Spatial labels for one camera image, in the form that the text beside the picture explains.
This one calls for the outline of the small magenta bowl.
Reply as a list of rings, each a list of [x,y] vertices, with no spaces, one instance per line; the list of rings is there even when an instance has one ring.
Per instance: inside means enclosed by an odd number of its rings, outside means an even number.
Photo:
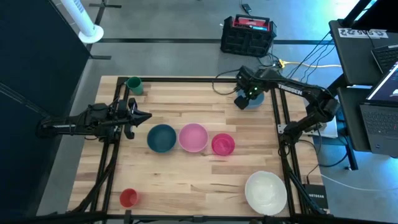
[[[232,154],[235,149],[235,141],[229,134],[220,133],[212,139],[211,148],[216,155],[228,156]]]

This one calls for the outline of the blue bowl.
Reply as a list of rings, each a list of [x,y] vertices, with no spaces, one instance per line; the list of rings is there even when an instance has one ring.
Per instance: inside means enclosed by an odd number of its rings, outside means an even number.
[[[245,97],[245,94],[242,90],[239,90],[237,92],[237,96]],[[249,104],[247,105],[247,107],[245,107],[245,110],[251,110],[260,107],[263,104],[264,99],[265,99],[264,92],[262,92],[260,95],[257,96],[256,99],[249,100]]]

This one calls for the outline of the black keyboard laptop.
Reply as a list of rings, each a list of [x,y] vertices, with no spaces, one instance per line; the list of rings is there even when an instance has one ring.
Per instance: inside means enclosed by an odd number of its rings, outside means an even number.
[[[386,73],[398,61],[398,44],[377,47],[371,53],[380,71]]]

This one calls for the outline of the red and black power station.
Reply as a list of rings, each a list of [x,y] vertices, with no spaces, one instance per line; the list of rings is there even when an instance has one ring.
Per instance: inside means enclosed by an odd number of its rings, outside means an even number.
[[[268,17],[237,14],[224,20],[220,50],[261,58],[268,54],[276,37],[277,26]]]

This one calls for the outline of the dark teal bowl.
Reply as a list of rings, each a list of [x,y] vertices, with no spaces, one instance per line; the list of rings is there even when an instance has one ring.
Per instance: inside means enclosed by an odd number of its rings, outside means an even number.
[[[147,135],[148,147],[157,153],[166,153],[172,150],[177,142],[177,134],[173,127],[167,124],[154,126]]]

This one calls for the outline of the open black laptop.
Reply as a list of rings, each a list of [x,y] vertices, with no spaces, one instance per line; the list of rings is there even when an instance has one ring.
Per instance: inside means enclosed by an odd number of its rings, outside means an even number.
[[[371,152],[398,159],[398,61],[359,106]]]

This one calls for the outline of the red plastic cup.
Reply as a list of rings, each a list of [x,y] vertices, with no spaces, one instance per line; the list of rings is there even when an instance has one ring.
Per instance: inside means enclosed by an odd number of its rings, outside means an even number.
[[[119,196],[119,202],[125,208],[137,205],[138,201],[139,194],[134,189],[125,189],[121,192]]]

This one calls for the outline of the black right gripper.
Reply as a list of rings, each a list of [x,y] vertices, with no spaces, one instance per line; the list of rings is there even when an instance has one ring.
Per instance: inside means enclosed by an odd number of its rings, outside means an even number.
[[[274,75],[274,70],[264,68],[254,71],[249,67],[242,66],[236,75],[236,91],[242,90],[244,93],[251,91],[251,98],[259,98],[264,96],[264,92],[271,89],[272,83],[269,79]],[[234,104],[241,110],[244,110],[249,100],[246,97],[238,96],[234,100]]]

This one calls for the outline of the light pink bowl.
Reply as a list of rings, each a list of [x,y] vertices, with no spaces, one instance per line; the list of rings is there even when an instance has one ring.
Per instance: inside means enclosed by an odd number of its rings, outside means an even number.
[[[186,124],[178,134],[178,143],[187,152],[200,152],[208,144],[208,131],[198,123]]]

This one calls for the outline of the black desk with label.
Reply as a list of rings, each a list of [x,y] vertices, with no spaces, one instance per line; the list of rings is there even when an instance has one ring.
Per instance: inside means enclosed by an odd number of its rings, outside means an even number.
[[[375,85],[389,72],[394,63],[380,68],[373,57],[372,49],[398,45],[398,34],[388,33],[388,38],[369,39],[341,37],[338,21],[330,21],[329,27],[334,40],[343,73],[331,84],[333,88],[351,85]]]

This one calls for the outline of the black aluminium table frame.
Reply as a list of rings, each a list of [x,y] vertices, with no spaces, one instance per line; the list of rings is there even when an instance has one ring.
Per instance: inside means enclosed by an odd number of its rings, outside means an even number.
[[[176,215],[181,220],[207,220],[212,216],[253,217],[244,196],[248,177],[257,171],[282,177],[277,125],[306,115],[303,99],[290,93],[266,93],[262,105],[240,110],[235,104],[234,80],[225,78],[149,77],[138,108],[152,117],[134,129],[135,138],[122,137],[118,146],[88,140],[83,146],[68,208],[86,197],[100,172],[117,153],[111,183],[105,183],[95,200],[95,210],[115,217],[124,213],[119,196],[125,189],[138,193],[134,215]],[[230,156],[213,154],[211,144],[197,153],[175,145],[156,153],[147,145],[148,132],[158,124],[180,131],[186,124],[205,127],[210,138],[219,133],[233,137]]]

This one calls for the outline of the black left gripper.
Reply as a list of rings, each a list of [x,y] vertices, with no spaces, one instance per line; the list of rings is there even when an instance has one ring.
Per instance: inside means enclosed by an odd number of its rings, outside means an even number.
[[[134,120],[134,110],[137,107],[135,98],[127,101],[120,100],[118,104],[117,116],[124,125],[124,134],[128,139],[134,139],[133,127],[139,126],[152,117],[151,113],[136,110],[136,121]]]

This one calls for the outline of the large white bowl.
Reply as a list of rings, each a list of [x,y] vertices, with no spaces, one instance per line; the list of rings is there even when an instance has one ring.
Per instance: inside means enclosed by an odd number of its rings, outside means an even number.
[[[253,173],[246,181],[244,194],[249,206],[261,215],[277,215],[287,203],[284,182],[267,171]]]

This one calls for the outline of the green plastic cup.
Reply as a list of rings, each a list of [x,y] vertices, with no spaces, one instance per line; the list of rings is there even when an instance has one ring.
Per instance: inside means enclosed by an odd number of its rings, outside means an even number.
[[[144,85],[139,77],[129,78],[126,85],[135,95],[142,95],[144,92]]]

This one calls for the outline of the black monitor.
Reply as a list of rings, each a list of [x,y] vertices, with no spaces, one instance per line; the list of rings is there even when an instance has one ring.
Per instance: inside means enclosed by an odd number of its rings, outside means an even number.
[[[349,14],[339,20],[340,26],[356,30],[379,29],[398,33],[398,0],[376,0],[365,11],[371,1],[359,0]]]

